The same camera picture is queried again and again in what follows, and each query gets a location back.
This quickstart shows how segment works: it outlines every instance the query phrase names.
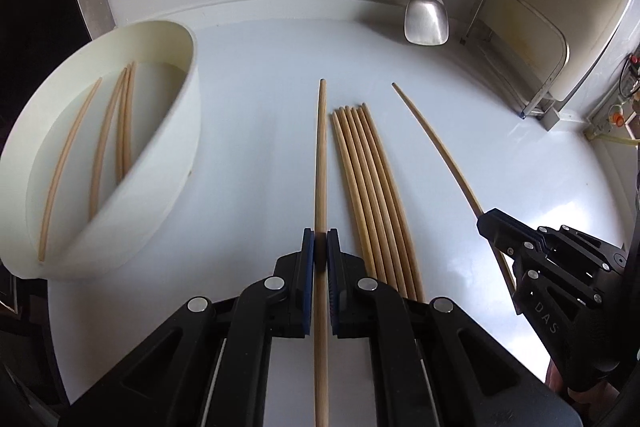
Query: bamboo stick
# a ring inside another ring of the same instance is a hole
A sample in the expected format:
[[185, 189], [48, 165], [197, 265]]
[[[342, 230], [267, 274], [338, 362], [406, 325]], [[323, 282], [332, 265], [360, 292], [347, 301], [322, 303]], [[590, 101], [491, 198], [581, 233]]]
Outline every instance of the bamboo stick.
[[332, 114], [332, 120], [334, 122], [334, 130], [338, 141], [338, 148], [340, 149], [340, 156], [342, 157], [342, 167], [344, 168], [344, 172], [347, 178], [347, 186], [349, 189], [349, 195], [351, 197], [351, 206], [353, 207], [356, 226], [358, 227], [358, 237], [360, 238], [362, 257], [367, 268], [367, 275], [376, 279], [376, 265], [373, 260], [373, 252], [371, 250], [369, 232], [367, 231], [367, 221], [364, 216], [364, 209], [362, 207], [362, 201], [360, 200], [360, 194], [358, 192], [356, 174], [354, 172], [353, 165], [351, 165], [351, 158], [349, 157], [347, 142], [344, 139], [344, 133], [342, 132], [342, 128], [340, 127], [340, 121], [338, 119], [337, 112], [334, 112]]
[[132, 62], [127, 75], [127, 89], [124, 104], [124, 129], [122, 140], [122, 175], [127, 175], [131, 168], [131, 112], [133, 105], [133, 85], [136, 77], [136, 63]]
[[124, 167], [122, 165], [122, 154], [124, 150], [124, 114], [127, 99], [127, 84], [129, 84], [129, 68], [127, 64], [124, 81], [120, 87], [120, 100], [118, 102], [118, 127], [116, 131], [116, 184], [120, 184], [124, 178]]
[[[382, 144], [378, 145], [376, 138], [374, 137], [375, 127], [369, 123], [366, 115], [366, 106], [363, 104], [361, 108], [358, 110], [358, 115], [360, 117], [360, 122], [362, 123], [362, 127], [364, 129], [367, 142], [369, 143], [369, 148], [372, 153], [372, 158], [376, 166], [376, 170], [378, 171], [378, 175], [380, 178], [380, 184], [382, 185], [382, 191], [385, 196], [387, 212], [389, 215], [389, 220], [391, 222], [391, 226], [393, 229], [394, 237], [396, 238], [396, 244], [398, 248], [398, 255], [400, 259], [400, 263], [402, 265], [402, 274], [404, 275], [404, 283], [406, 286], [406, 292], [410, 299], [416, 300], [418, 299], [417, 291], [416, 291], [416, 282], [414, 280], [414, 267], [412, 266], [411, 260], [409, 259], [409, 254], [407, 252], [404, 234], [402, 233], [402, 226], [400, 224], [400, 219], [398, 217], [398, 211], [396, 209], [396, 199], [399, 198], [394, 197], [393, 191], [391, 189], [391, 184], [388, 179], [388, 168], [385, 168], [385, 162], [383, 162], [384, 151], [382, 150]], [[418, 276], [418, 285], [420, 288], [422, 287], [422, 283], [419, 280]]]
[[382, 213], [380, 212], [380, 204], [376, 198], [376, 192], [373, 187], [373, 180], [371, 179], [371, 173], [367, 168], [367, 160], [364, 155], [362, 143], [358, 135], [356, 123], [353, 119], [353, 113], [350, 110], [346, 111], [349, 127], [351, 128], [351, 135], [356, 146], [356, 152], [358, 154], [358, 161], [362, 166], [362, 173], [364, 174], [364, 182], [369, 195], [369, 201], [371, 203], [371, 209], [373, 211], [373, 220], [375, 223], [374, 233], [378, 235], [378, 242], [380, 244], [380, 250], [382, 251], [382, 261], [385, 269], [386, 283], [392, 286], [394, 289], [398, 289], [398, 282], [396, 280], [396, 272], [394, 270], [394, 264], [391, 260], [391, 253], [389, 251], [389, 243], [386, 238], [385, 227], [382, 221]]
[[[380, 214], [382, 217], [382, 226], [385, 231], [386, 242], [389, 250], [389, 255], [391, 257], [391, 263], [394, 267], [394, 274], [396, 276], [396, 283], [398, 284], [398, 293], [403, 297], [407, 298], [408, 293], [406, 289], [405, 274], [402, 271], [402, 262], [400, 261], [400, 254], [398, 253], [398, 244], [396, 242], [396, 236], [394, 234], [393, 225], [391, 224], [391, 218], [389, 216], [388, 210], [388, 201], [386, 201], [384, 191], [382, 190], [382, 183], [380, 182], [380, 174], [378, 173], [378, 169], [376, 168], [376, 164], [373, 160], [373, 155], [371, 153], [371, 147], [369, 146], [369, 141], [367, 140], [367, 135], [364, 131], [364, 126], [362, 121], [360, 120], [360, 115], [358, 114], [356, 108], [351, 108], [351, 114], [353, 115], [353, 121], [356, 124], [356, 130], [358, 131], [358, 138], [360, 139], [360, 143], [362, 144], [362, 149], [364, 152], [366, 168], [369, 169], [369, 174], [371, 176], [371, 180], [373, 182], [373, 190], [375, 191], [376, 201], [378, 202], [378, 206], [380, 208]], [[409, 279], [411, 279], [411, 272], [409, 271], [406, 275]]]
[[71, 146], [73, 145], [74, 140], [76, 139], [76, 135], [78, 134], [78, 129], [80, 128], [80, 124], [82, 123], [82, 119], [89, 109], [89, 105], [91, 101], [94, 99], [95, 92], [100, 87], [100, 83], [102, 82], [102, 78], [98, 78], [94, 87], [92, 87], [91, 91], [87, 95], [86, 99], [82, 103], [80, 107], [80, 111], [78, 111], [78, 115], [74, 120], [74, 123], [71, 126], [71, 130], [69, 134], [66, 136], [65, 144], [60, 152], [60, 157], [58, 158], [58, 163], [56, 164], [56, 169], [53, 171], [53, 178], [51, 180], [51, 184], [49, 185], [49, 193], [47, 194], [47, 202], [44, 207], [44, 215], [42, 217], [42, 227], [40, 229], [40, 243], [38, 245], [38, 261], [41, 263], [44, 261], [46, 253], [47, 253], [47, 236], [49, 235], [49, 223], [51, 220], [51, 212], [53, 210], [53, 203], [56, 199], [56, 192], [58, 190], [58, 185], [60, 185], [60, 177], [62, 176], [62, 171], [65, 168], [66, 159], [69, 156], [69, 151], [71, 150]]
[[326, 80], [320, 80], [316, 140], [316, 211], [314, 277], [314, 387], [316, 427], [329, 427], [329, 368], [326, 273]]
[[343, 107], [338, 109], [338, 119], [340, 121], [340, 126], [342, 127], [342, 133], [344, 134], [347, 142], [351, 166], [353, 166], [353, 171], [356, 176], [356, 185], [358, 187], [360, 201], [362, 201], [362, 208], [364, 210], [364, 216], [368, 231], [367, 235], [369, 236], [371, 252], [373, 254], [373, 261], [376, 267], [377, 279], [379, 281], [382, 281], [383, 283], [386, 283], [385, 265], [382, 261], [382, 250], [380, 250], [380, 242], [378, 240], [378, 234], [376, 232], [376, 224], [373, 219], [373, 210], [371, 209], [371, 202], [369, 201], [369, 194], [367, 192], [367, 187], [364, 181], [364, 174], [362, 173], [362, 167], [360, 166], [360, 162], [358, 161], [358, 153], [356, 151], [353, 135], [351, 134], [351, 128], [349, 127], [349, 122], [347, 120], [347, 114]]
[[[402, 92], [402, 89], [398, 87], [398, 84], [393, 83], [392, 85], [400, 95], [400, 98], [402, 98], [406, 106], [409, 108], [409, 110], [414, 114], [414, 117], [416, 118], [416, 120], [418, 120], [418, 123], [420, 123], [425, 133], [427, 133], [427, 136], [429, 136], [429, 138], [431, 139], [431, 142], [440, 153], [440, 156], [442, 156], [442, 159], [447, 164], [447, 167], [449, 168], [449, 171], [451, 172], [451, 174], [453, 174], [453, 177], [455, 178], [455, 180], [458, 182], [458, 185], [460, 186], [462, 193], [465, 195], [466, 201], [468, 201], [469, 206], [471, 206], [471, 209], [473, 210], [474, 214], [476, 214], [476, 217], [478, 218], [482, 216], [484, 212], [482, 211], [482, 207], [480, 206], [478, 198], [476, 198], [476, 195], [473, 193], [473, 191], [471, 190], [471, 187], [466, 182], [465, 177], [462, 175], [462, 172], [460, 171], [460, 168], [458, 167], [456, 162], [453, 160], [452, 156], [449, 154], [449, 151], [447, 151], [447, 148], [440, 141], [440, 138], [438, 138], [438, 135], [436, 135], [435, 131], [431, 128], [429, 123], [426, 121], [425, 117], [421, 115], [418, 108], [415, 107], [415, 104], [411, 101], [411, 99], [409, 99], [409, 97], [407, 97], [407, 95], [405, 95], [404, 92]], [[509, 268], [509, 265], [507, 264], [506, 259], [504, 258], [504, 254], [493, 246], [491, 248], [494, 252], [495, 260], [498, 262], [498, 267], [500, 267], [500, 272], [502, 272], [502, 278], [504, 279], [504, 282], [507, 285], [507, 288], [509, 289], [510, 295], [513, 296], [516, 289], [515, 279], [513, 277], [513, 274], [511, 273], [511, 270]]]
[[107, 147], [107, 139], [109, 137], [109, 131], [111, 129], [111, 121], [113, 120], [113, 113], [118, 103], [118, 97], [120, 90], [122, 89], [122, 83], [124, 82], [125, 75], [127, 74], [127, 68], [122, 70], [118, 80], [111, 93], [111, 98], [107, 105], [107, 110], [102, 120], [102, 127], [100, 128], [100, 136], [98, 138], [98, 147], [95, 149], [94, 168], [91, 177], [91, 192], [89, 195], [89, 220], [94, 219], [95, 214], [98, 212], [98, 200], [100, 198], [100, 178], [102, 176], [102, 164], [104, 162], [104, 151]]

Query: screw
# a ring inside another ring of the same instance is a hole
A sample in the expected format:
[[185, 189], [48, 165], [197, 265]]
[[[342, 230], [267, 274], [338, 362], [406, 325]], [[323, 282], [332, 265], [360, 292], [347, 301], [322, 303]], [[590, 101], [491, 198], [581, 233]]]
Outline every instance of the screw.
[[282, 290], [284, 288], [284, 279], [282, 277], [269, 277], [264, 280], [264, 287], [268, 290]]
[[358, 281], [358, 288], [367, 292], [372, 292], [378, 287], [378, 281], [371, 277], [363, 277]]
[[453, 311], [453, 302], [446, 297], [440, 297], [435, 300], [433, 307], [440, 313], [450, 313]]
[[613, 260], [616, 263], [618, 263], [618, 266], [621, 266], [623, 268], [626, 266], [626, 259], [622, 257], [619, 253], [613, 254]]
[[190, 312], [198, 313], [207, 309], [209, 303], [204, 297], [194, 297], [187, 303], [187, 308]]

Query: electrical wire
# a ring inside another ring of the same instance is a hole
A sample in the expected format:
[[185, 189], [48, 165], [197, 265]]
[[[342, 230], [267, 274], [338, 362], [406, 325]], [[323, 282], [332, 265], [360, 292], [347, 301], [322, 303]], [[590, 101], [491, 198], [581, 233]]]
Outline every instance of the electrical wire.
[[611, 136], [610, 134], [598, 134], [597, 136], [594, 136], [593, 139], [620, 143], [622, 145], [632, 145], [634, 147], [640, 145], [640, 140], [637, 140], [635, 138], [623, 138], [621, 136]]
[[625, 94], [624, 92], [622, 92], [622, 79], [625, 78], [625, 73], [629, 69], [631, 57], [631, 53], [626, 56], [625, 65], [623, 66], [622, 71], [620, 71], [620, 77], [618, 78], [618, 92], [620, 93], [620, 96], [625, 100], [630, 99], [633, 95], [635, 95], [636, 92], [638, 92], [638, 90], [640, 90], [640, 82], [638, 82], [638, 79], [636, 78], [636, 82], [634, 84], [634, 87], [632, 87], [631, 92], [629, 94]]

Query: white countertop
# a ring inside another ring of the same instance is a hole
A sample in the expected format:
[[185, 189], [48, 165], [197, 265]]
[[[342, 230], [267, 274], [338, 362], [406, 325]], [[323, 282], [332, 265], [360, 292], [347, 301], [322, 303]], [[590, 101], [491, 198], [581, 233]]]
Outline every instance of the white countertop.
[[[532, 227], [567, 224], [615, 245], [623, 229], [583, 137], [520, 120], [456, 42], [408, 44], [396, 27], [270, 20], [196, 32], [202, 136], [193, 174], [161, 229], [101, 279], [51, 282], [54, 348], [77, 399], [186, 300], [238, 295], [298, 251], [313, 226], [318, 80], [328, 107], [366, 102], [389, 156], [428, 298], [451, 297], [540, 378], [548, 355], [516, 317], [462, 192], [391, 87], [397, 82], [446, 144], [485, 210]], [[333, 133], [328, 225], [358, 253]], [[332, 427], [375, 425], [368, 346], [330, 341]], [[274, 339], [265, 426], [313, 425], [312, 341]]]

